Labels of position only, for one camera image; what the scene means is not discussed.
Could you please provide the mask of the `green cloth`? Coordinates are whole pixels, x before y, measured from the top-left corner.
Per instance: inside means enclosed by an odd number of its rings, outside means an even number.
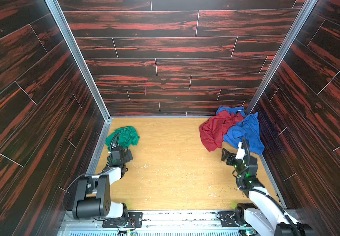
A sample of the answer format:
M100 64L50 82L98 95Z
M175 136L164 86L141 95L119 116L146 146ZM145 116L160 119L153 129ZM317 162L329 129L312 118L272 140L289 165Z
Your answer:
M114 131L114 133L112 133L106 138L105 145L108 146L109 150L110 150L110 144L112 142L112 139L116 134L119 134L118 144L123 146L124 148L129 148L130 146L136 146L140 139L136 129L133 126L126 126L126 127L118 128Z

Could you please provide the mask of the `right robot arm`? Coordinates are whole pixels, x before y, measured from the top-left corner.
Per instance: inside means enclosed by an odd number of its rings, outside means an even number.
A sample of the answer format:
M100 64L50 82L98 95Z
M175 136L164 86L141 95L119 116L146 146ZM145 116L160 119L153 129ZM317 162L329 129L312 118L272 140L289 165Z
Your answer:
M233 175L240 191L250 203L239 203L235 209L235 224L250 225L261 236L314 236L314 229L291 216L269 194L258 180L258 161L249 150L231 153L222 149L221 160L234 167Z

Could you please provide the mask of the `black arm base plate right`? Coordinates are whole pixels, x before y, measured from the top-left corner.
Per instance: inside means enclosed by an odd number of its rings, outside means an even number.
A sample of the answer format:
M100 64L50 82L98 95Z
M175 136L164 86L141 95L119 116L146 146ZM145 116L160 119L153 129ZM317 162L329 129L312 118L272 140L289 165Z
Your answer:
M216 217L223 228L242 227L237 224L234 211L220 211Z

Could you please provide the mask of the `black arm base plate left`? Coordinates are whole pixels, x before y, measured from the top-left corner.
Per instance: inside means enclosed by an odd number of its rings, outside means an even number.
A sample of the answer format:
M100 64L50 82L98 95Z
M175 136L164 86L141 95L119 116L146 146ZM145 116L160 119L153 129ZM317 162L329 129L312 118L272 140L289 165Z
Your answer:
M102 223L102 228L141 228L143 212L129 211L119 218L107 218Z

